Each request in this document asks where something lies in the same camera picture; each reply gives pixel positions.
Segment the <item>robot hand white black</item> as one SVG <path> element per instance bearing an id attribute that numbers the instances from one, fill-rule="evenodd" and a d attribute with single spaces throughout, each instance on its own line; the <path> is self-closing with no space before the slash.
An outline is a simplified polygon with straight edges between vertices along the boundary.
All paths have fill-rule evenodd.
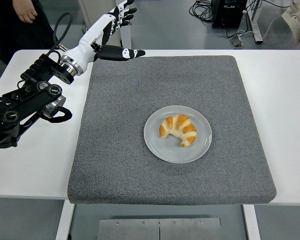
<path id="1" fill-rule="evenodd" d="M 128 25 L 134 17 L 137 9 L 127 9 L 132 3 L 132 0 L 123 1 L 102 15 L 82 36 L 75 48 L 64 52 L 60 58 L 60 65 L 71 75 L 79 76 L 86 71 L 89 63 L 97 59 L 127 61 L 144 56 L 144 50 L 107 45 L 110 37 L 121 27 Z"/>

